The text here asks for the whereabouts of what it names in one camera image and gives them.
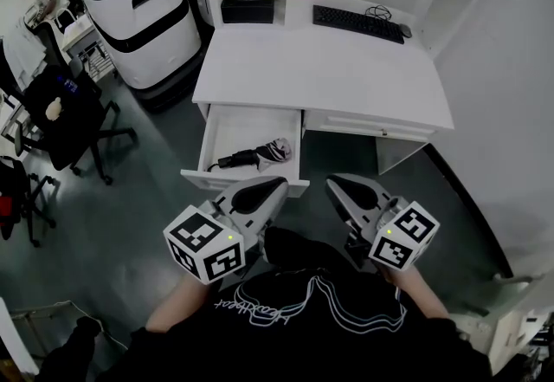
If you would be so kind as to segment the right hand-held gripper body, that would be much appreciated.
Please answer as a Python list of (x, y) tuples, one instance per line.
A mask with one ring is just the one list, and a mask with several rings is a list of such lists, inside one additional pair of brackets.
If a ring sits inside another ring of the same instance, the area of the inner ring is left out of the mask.
[(408, 269), (429, 246), (440, 223), (416, 201), (393, 195), (384, 204), (368, 204), (362, 237), (368, 242), (367, 262), (391, 269)]

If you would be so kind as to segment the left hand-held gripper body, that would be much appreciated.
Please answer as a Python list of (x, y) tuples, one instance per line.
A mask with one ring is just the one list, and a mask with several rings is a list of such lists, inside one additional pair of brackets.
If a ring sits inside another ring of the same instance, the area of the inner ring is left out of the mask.
[(235, 225), (235, 211), (218, 208), (215, 200), (188, 206), (164, 229), (175, 262), (204, 285), (247, 267), (251, 262), (248, 254), (261, 249), (265, 231), (272, 224), (254, 238), (244, 236)]

